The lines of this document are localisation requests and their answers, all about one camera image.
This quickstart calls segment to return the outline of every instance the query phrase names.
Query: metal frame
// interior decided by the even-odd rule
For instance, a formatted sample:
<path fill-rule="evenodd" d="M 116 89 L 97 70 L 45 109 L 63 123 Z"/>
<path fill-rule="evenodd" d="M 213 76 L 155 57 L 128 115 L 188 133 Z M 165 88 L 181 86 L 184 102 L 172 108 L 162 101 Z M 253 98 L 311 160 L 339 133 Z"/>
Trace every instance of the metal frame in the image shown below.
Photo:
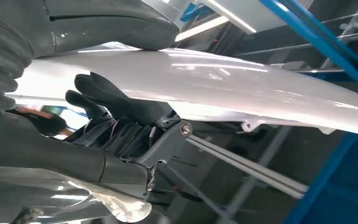
<path fill-rule="evenodd" d="M 259 0 L 358 82 L 358 56 L 293 0 Z"/>
<path fill-rule="evenodd" d="M 299 5 L 294 0 L 259 0 L 263 5 L 269 8 L 272 12 L 283 19 L 290 27 L 292 27 L 299 35 L 309 41 L 309 44 L 303 44 L 292 47 L 270 49 L 264 51 L 250 52 L 241 55 L 250 55 L 256 53 L 274 52 L 278 50 L 289 49 L 302 49 L 308 46 L 314 46 L 321 53 L 328 57 L 333 63 L 338 65 L 355 81 L 358 82 L 358 56 L 353 53 L 344 42 L 337 39 L 323 24 L 317 21 L 313 15 L 311 15 L 305 8 Z M 351 34 L 348 32 L 342 33 L 338 38 L 345 38 L 345 41 L 356 41 L 358 35 L 349 37 Z M 326 60 L 322 66 L 322 69 L 331 67 L 332 63 Z M 325 167 L 321 171 L 323 175 L 317 177 L 314 184 L 311 185 L 310 190 L 308 187 L 301 183 L 295 182 L 283 175 L 280 175 L 272 170 L 265 168 L 271 161 L 272 157 L 281 146 L 283 140 L 286 138 L 291 127 L 284 126 L 280 129 L 275 138 L 271 141 L 269 147 L 266 149 L 265 154 L 261 157 L 256 164 L 245 158 L 242 158 L 234 153 L 231 153 L 223 148 L 206 142 L 196 136 L 190 136 L 187 141 L 195 146 L 203 149 L 204 151 L 215 155 L 216 157 L 236 166 L 242 171 L 249 173 L 251 176 L 240 187 L 231 203 L 227 206 L 227 209 L 223 211 L 213 201 L 207 198 L 202 192 L 200 192 L 195 186 L 185 179 L 172 167 L 168 167 L 175 175 L 183 180 L 194 192 L 200 196 L 206 204 L 208 204 L 214 211 L 220 215 L 220 219 L 217 224 L 235 223 L 231 218 L 238 211 L 240 206 L 244 203 L 249 196 L 253 187 L 258 180 L 264 181 L 269 185 L 283 191 L 284 193 L 293 196 L 294 198 L 302 199 L 299 206 L 296 207 L 296 213 L 289 215 L 286 223 L 297 223 L 306 214 L 316 196 L 320 193 L 321 187 L 326 183 L 336 167 L 340 164 L 343 156 L 353 145 L 357 139 L 356 134 L 347 134 L 342 140 L 338 149 L 330 156 Z"/>

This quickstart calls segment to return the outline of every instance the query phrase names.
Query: steel bar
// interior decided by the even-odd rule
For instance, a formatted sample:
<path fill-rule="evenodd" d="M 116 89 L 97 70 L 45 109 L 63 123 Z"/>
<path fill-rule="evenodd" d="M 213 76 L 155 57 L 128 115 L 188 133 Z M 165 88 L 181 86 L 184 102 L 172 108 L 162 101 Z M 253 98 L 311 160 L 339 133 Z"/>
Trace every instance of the steel bar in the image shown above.
<path fill-rule="evenodd" d="M 308 190 L 308 187 L 301 183 L 240 157 L 221 147 L 204 141 L 196 136 L 191 135 L 187 141 L 294 198 L 302 198 L 304 193 Z"/>
<path fill-rule="evenodd" d="M 265 150 L 263 156 L 258 161 L 259 165 L 266 167 L 269 164 L 278 149 L 281 147 L 285 138 L 288 136 L 291 128 L 291 126 L 282 126 L 279 129 L 278 133 L 276 134 L 274 139 L 272 139 L 271 143 Z M 239 188 L 234 198 L 230 202 L 229 206 L 227 207 L 227 216 L 220 217 L 217 224 L 226 224 L 227 221 L 237 213 L 238 209 L 241 208 L 242 204 L 249 197 L 257 181 L 257 178 L 255 178 L 254 176 L 250 176 L 248 180 L 244 182 L 244 184 Z"/>
<path fill-rule="evenodd" d="M 352 24 L 353 22 L 355 21 L 358 21 L 358 15 L 352 17 L 351 21 L 349 22 L 349 24 Z M 356 28 L 355 27 L 352 27 L 352 28 L 349 28 L 349 29 L 346 29 L 343 31 L 343 33 L 341 34 L 342 37 L 339 37 L 338 39 L 343 42 L 343 43 L 347 43 L 348 40 L 345 36 L 347 35 L 351 35 L 353 33 L 355 33 L 356 31 Z M 334 63 L 329 59 L 327 58 L 326 61 L 323 62 L 323 65 L 322 65 L 322 69 L 328 69 L 328 68 L 331 68 L 333 67 Z"/>
<path fill-rule="evenodd" d="M 358 34 L 341 35 L 341 36 L 338 36 L 337 38 L 343 38 L 343 37 L 347 37 L 347 39 L 346 39 L 347 42 L 358 41 Z M 259 51 L 241 53 L 241 54 L 237 54 L 235 56 L 236 57 L 238 57 L 238 56 L 247 56 L 247 55 L 255 55 L 255 54 L 262 54 L 262 53 L 271 53 L 271 52 L 276 52 L 276 51 L 281 51 L 281 50 L 303 49 L 303 48 L 309 48 L 309 47 L 312 47 L 312 44 L 306 43 L 306 44 L 295 45 L 295 46 L 288 46 L 288 47 L 282 47 L 282 48 L 274 48 L 274 49 L 267 49 L 267 50 L 259 50 Z"/>
<path fill-rule="evenodd" d="M 177 170 L 175 170 L 170 165 L 166 165 L 166 167 L 171 170 L 183 183 L 185 183 L 192 191 L 194 191 L 211 209 L 213 209 L 218 215 L 226 216 L 225 212 L 209 197 L 207 197 L 204 193 L 202 193 L 196 186 L 194 186 L 190 181 L 188 181 L 182 174 L 180 174 Z M 230 224 L 236 224 L 235 221 L 229 220 Z"/>

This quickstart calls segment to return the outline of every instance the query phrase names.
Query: glossy white surface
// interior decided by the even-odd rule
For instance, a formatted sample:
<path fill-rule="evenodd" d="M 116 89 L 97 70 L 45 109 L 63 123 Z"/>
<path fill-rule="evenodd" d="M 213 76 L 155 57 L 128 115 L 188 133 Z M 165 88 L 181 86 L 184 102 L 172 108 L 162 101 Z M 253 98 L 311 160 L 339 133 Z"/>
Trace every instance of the glossy white surface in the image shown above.
<path fill-rule="evenodd" d="M 188 103 L 186 106 L 191 106 L 189 103 L 210 105 L 358 133 L 357 93 L 259 63 L 184 49 L 139 51 L 117 43 L 111 43 L 104 50 L 80 50 L 42 61 L 38 65 L 43 64 L 44 68 L 37 70 L 48 73 L 55 66 L 67 66 L 64 72 L 55 72 L 55 75 L 68 79 L 79 69 L 93 71 L 106 77 L 130 98 L 171 102 L 174 109 L 178 108 L 175 102 Z M 180 116 L 186 114 L 183 110 L 182 104 Z M 189 117 L 193 115 L 198 119 L 220 116 L 190 108 L 187 111 Z M 214 107 L 208 110 L 209 113 L 217 111 Z"/>

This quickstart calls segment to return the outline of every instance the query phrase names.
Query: blue steel beam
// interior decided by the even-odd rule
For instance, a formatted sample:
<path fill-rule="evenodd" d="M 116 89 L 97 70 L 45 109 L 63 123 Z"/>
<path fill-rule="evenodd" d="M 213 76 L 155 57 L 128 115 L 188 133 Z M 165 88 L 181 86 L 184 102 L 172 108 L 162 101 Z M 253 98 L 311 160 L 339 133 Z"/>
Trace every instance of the blue steel beam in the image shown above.
<path fill-rule="evenodd" d="M 306 8 L 301 6 L 295 0 L 280 0 L 293 14 L 301 19 L 312 31 L 320 38 L 328 42 L 336 51 L 345 56 L 349 61 L 358 64 L 358 55 L 350 50 L 342 41 L 338 40 L 333 33 L 326 28 L 320 21 L 318 21 Z"/>
<path fill-rule="evenodd" d="M 194 11 L 191 11 L 187 14 L 183 14 L 183 16 L 180 18 L 180 20 L 182 22 L 188 22 L 190 21 L 191 19 L 195 18 L 196 16 L 199 16 L 199 15 L 203 15 L 207 12 L 211 12 L 212 10 L 207 7 L 207 6 L 201 6 L 199 8 L 197 8 L 196 10 Z"/>
<path fill-rule="evenodd" d="M 296 14 L 291 12 L 286 6 L 284 6 L 279 0 L 259 0 L 264 6 L 270 9 L 273 13 L 279 16 L 282 20 L 284 20 L 287 25 L 289 25 L 296 33 L 306 39 L 309 43 L 311 43 L 316 49 L 318 49 L 325 56 L 330 58 L 336 65 L 340 68 L 344 69 L 355 81 L 358 82 L 358 69 L 348 61 L 344 55 L 342 55 L 342 51 L 339 52 L 336 47 L 331 45 L 331 41 L 326 41 L 326 37 L 334 37 L 326 28 L 320 29 L 319 33 L 323 31 L 326 35 L 320 36 L 318 33 L 313 32 L 311 27 L 307 26 L 307 24 L 302 21 Z M 315 18 L 311 19 L 314 24 L 313 28 L 318 28 L 322 26 Z"/>

